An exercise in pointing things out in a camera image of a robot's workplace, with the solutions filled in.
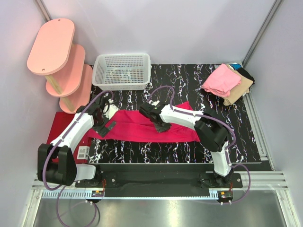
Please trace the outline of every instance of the cable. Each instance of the cable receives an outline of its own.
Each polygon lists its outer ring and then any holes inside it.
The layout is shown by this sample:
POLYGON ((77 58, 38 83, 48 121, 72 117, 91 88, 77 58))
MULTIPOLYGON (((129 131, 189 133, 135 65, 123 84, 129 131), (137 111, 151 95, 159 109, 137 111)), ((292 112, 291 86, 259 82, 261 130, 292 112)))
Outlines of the cable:
MULTIPOLYGON (((157 90, 162 89, 162 88, 166 88, 166 87, 169 88, 170 90, 172 90, 172 97, 170 98, 170 102, 169 102, 170 108, 171 108, 173 111, 176 111, 176 112, 178 112, 178 113, 182 113, 182 114, 187 114, 187 115, 194 116, 194 115, 191 114, 191 113, 188 113, 188 112, 185 112, 185 111, 182 111, 182 110, 174 109, 174 108, 173 108, 172 102, 173 102, 173 99, 174 99, 174 96, 175 96, 175 89, 174 89, 172 86, 165 85, 165 86, 161 86, 161 87, 155 89, 155 90, 151 93, 151 95, 149 96, 149 98, 148 98, 147 101, 149 102, 149 101, 152 99, 152 98, 151 98, 152 95, 153 95, 157 90)), ((196 116, 198 116, 198 117, 204 117, 204 118, 206 118, 206 119, 215 121, 215 122, 217 122, 217 123, 223 125, 223 126, 231 133, 231 135, 232 135, 232 142, 226 147, 226 150, 228 150, 231 146, 233 146, 233 145, 236 143, 236 134, 235 134, 234 131, 230 128, 230 126, 228 126, 226 123, 224 123, 224 122, 222 122, 222 121, 220 121, 220 120, 218 120, 218 119, 216 119, 216 118, 214 118, 214 117, 210 117, 210 116, 206 116, 206 115, 196 114, 196 116)), ((233 202, 233 203, 237 203, 237 202, 240 202, 241 200, 243 200, 243 199, 247 196, 248 192, 250 191, 250 184, 251 184, 250 172, 249 172, 248 168, 247 168, 245 165, 243 165, 243 164, 236 164, 235 166, 232 166, 232 164, 231 164, 231 162, 230 162, 230 160, 229 160, 228 152, 225 152, 225 156, 226 156, 226 160, 227 160, 227 163, 228 163, 229 166, 231 166, 232 168, 236 168, 236 167, 238 167, 238 166, 242 166, 242 167, 244 167, 244 169, 247 171, 247 174, 248 174, 249 184, 248 184, 248 187, 247 187, 247 191, 245 192, 245 194, 244 194, 240 199, 238 199, 238 200, 236 200, 236 201, 233 202)))
MULTIPOLYGON (((46 160, 45 160, 45 163, 44 163, 44 166, 43 166, 43 171, 42 171, 42 180, 43 180, 43 184, 45 186, 46 189, 50 190, 50 191, 54 191, 58 188, 61 187, 61 185, 58 185, 54 188, 51 188, 48 186, 47 182, 46 182, 46 169, 47 169, 47 165, 48 165, 48 162, 49 160, 51 159, 51 156, 52 154, 54 153, 55 149, 57 148, 57 146, 65 139, 65 137, 68 135, 68 133, 72 130, 72 128, 78 123, 78 121, 80 120, 80 118, 83 116, 83 114, 87 111, 87 109, 101 96, 103 95, 104 93, 106 92, 109 92, 111 93, 111 100, 113 100, 113 97, 114 97, 114 93, 112 91, 109 91, 109 90, 106 90, 106 91, 102 91, 101 93, 97 94, 96 97, 84 108, 84 110, 80 113, 79 117, 72 123, 72 125, 68 128, 68 130, 63 134, 62 136, 62 139, 59 139, 58 142, 53 146, 53 148, 51 149, 51 151, 49 152, 46 160)), ((57 215, 57 218, 59 220, 59 222, 65 226, 65 227, 69 227, 68 225, 66 225, 62 220, 61 220, 61 217, 59 215, 59 211, 58 211, 58 205, 59 205, 59 198, 63 192, 63 190, 65 189, 66 186, 64 186, 60 193, 58 194, 58 197, 57 197, 57 201, 56 201, 56 215, 57 215)), ((89 227, 91 226, 91 224, 94 222, 95 218, 96 218, 96 214, 97 214, 97 206, 96 204, 94 203, 91 203, 94 205, 94 208, 95 208, 95 214, 94 214, 94 217, 93 219, 91 220, 91 222, 86 225, 85 227, 89 227)))
POLYGON ((110 107, 110 103, 108 100, 106 100, 106 104, 107 104, 107 110, 102 112, 104 114, 109 110, 109 107, 110 107))
POLYGON ((105 193, 106 179, 104 178, 103 180, 104 180, 104 182, 102 181, 102 183, 103 183, 103 193, 105 193))
POLYGON ((51 159, 52 154, 54 153, 55 149, 57 148, 57 146, 64 140, 64 138, 68 135, 68 133, 71 131, 71 129, 77 124, 78 120, 80 120, 80 118, 82 117, 82 115, 87 111, 87 109, 96 101, 97 98, 99 98, 102 94, 109 92, 112 95, 112 98, 114 97, 114 93, 112 91, 106 90, 106 91, 102 91, 101 93, 97 94, 96 97, 84 108, 84 110, 81 112, 81 114, 79 115, 79 117, 73 122, 73 124, 68 128, 68 130, 65 132, 65 134, 62 136, 62 139, 58 140, 58 142, 53 146, 53 148, 51 149, 51 151, 49 152, 44 166, 43 166, 43 172, 42 172, 42 180, 43 180, 43 184, 45 186, 45 188, 47 190, 50 191, 54 191, 57 190, 58 188, 61 187, 61 185, 58 185, 54 188, 51 188, 48 186, 47 182, 46 182, 46 169, 47 169, 47 165, 49 160, 51 159))
MULTIPOLYGON (((77 206, 79 206, 80 204, 83 204, 83 203, 85 203, 85 201, 78 202, 78 203, 76 203, 75 205, 71 206, 67 211, 65 211, 65 212, 63 212, 62 214, 60 214, 60 217, 62 218, 64 215, 66 215, 67 213, 71 212, 72 209, 74 209, 75 207, 77 207, 77 206)), ((49 217, 49 218, 50 218, 51 220, 56 220, 56 219, 58 219, 58 218, 57 218, 57 215, 56 215, 56 217, 53 217, 53 218, 49 217)))
MULTIPOLYGON (((60 215, 59 215, 59 198, 60 198, 60 196, 61 196, 63 190, 65 189, 65 187, 66 187, 66 186, 64 186, 64 187, 61 189, 61 191, 60 191, 59 194, 58 194, 57 200, 56 200, 56 215, 57 215, 57 218, 58 218, 59 222, 60 222, 63 226, 65 226, 65 227, 70 227, 70 226, 66 225, 66 224, 62 221, 62 219, 61 219, 61 217, 60 217, 60 215)), ((97 209, 98 209, 98 208, 97 208, 96 204, 94 204, 93 202, 91 202, 90 204, 94 206, 94 208, 95 208, 95 214, 94 214, 93 219, 92 219, 92 220, 88 223, 88 225, 86 225, 85 227, 90 227, 91 224, 93 224, 94 220, 96 219, 96 215, 97 215, 97 209)))
POLYGON ((230 188, 229 188, 228 191, 229 191, 229 192, 232 192, 232 182, 231 182, 231 186, 230 186, 230 188))

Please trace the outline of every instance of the metal floor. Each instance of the metal floor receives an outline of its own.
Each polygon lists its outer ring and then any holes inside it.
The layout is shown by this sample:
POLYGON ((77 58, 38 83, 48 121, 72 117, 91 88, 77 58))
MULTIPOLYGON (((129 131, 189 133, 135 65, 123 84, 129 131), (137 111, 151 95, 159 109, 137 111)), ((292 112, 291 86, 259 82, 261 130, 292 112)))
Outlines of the metal floor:
MULTIPOLYGON (((243 192, 234 192, 235 197, 243 192)), ((61 199, 59 213, 78 203, 78 199, 61 199)), ((286 227, 274 191, 250 191, 241 202, 231 206, 203 204, 204 201, 103 200, 97 203, 99 223, 92 227, 286 227)), ((62 217, 71 227, 87 225, 93 207, 81 204, 62 217)), ((54 218, 55 199, 42 199, 35 227, 61 227, 54 218)))

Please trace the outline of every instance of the red cloth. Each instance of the red cloth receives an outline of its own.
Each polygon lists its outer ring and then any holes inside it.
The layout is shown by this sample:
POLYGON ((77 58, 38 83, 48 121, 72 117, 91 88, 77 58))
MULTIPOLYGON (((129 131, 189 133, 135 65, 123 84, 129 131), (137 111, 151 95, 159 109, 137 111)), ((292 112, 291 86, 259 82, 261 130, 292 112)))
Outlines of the red cloth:
MULTIPOLYGON (((189 102, 177 105, 177 107, 192 110, 189 102)), ((116 122, 109 133, 102 138, 93 129, 88 131, 88 136, 100 140, 125 140, 132 142, 191 142, 200 141, 196 131, 172 124, 171 128, 165 132, 157 132, 155 125, 138 110, 118 110, 117 113, 110 119, 116 122)))

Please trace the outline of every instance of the pink towel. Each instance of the pink towel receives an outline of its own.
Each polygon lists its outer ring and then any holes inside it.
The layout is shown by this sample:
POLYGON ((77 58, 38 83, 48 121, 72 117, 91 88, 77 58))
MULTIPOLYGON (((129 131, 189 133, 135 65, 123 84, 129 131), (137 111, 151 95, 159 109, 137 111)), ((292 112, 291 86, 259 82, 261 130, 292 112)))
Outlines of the pink towel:
MULTIPOLYGON (((177 105, 177 107, 192 110, 189 102, 177 105)), ((196 131, 172 124, 171 128, 165 132, 157 132, 155 125, 138 110, 119 110, 108 124, 116 122, 109 133, 102 138, 93 129, 88 131, 88 136, 100 140, 125 140, 133 142, 191 142, 200 141, 196 131)))
POLYGON ((210 74, 202 88, 216 96, 229 97, 230 90, 240 83, 241 77, 222 64, 210 74))

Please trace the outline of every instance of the black marble table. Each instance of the black marble table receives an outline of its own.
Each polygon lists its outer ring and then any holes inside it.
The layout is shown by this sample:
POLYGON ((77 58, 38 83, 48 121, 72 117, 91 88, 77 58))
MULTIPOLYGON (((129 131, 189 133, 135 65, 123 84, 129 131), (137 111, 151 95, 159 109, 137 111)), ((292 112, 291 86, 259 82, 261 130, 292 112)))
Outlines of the black marble table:
MULTIPOLYGON (((145 90, 116 91, 114 104, 120 109, 137 110, 157 87, 175 87, 173 105, 189 101, 194 110, 214 109, 216 118, 226 122, 236 134, 236 145, 230 149, 232 162, 260 162, 254 134, 250 125, 243 99, 234 105, 224 106, 223 99, 200 89, 214 64, 152 65, 151 81, 145 90)), ((101 92, 93 86, 91 96, 101 92)), ((155 94, 161 101, 168 90, 155 94)), ((120 140, 93 139, 89 151, 90 163, 211 163, 210 152, 200 142, 142 143, 120 140)))

